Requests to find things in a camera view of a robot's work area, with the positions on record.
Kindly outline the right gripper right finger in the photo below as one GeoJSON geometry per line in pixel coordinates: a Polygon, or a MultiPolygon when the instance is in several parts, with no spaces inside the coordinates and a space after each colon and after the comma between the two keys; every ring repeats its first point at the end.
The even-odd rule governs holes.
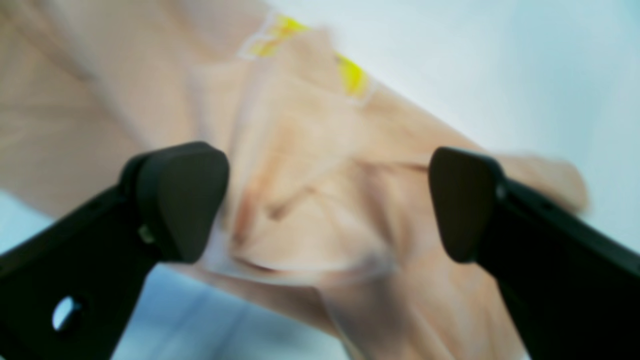
{"type": "Polygon", "coordinates": [[[533,360],[637,360],[640,258],[487,155],[441,146],[429,188],[448,256],[497,282],[533,360]]]}

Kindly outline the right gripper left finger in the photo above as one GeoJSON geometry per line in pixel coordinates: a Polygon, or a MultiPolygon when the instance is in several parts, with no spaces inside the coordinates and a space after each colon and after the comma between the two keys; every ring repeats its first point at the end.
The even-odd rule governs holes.
{"type": "Polygon", "coordinates": [[[130,159],[119,183],[1,255],[5,360],[109,360],[158,263],[194,264],[227,156],[190,142],[130,159]]]}

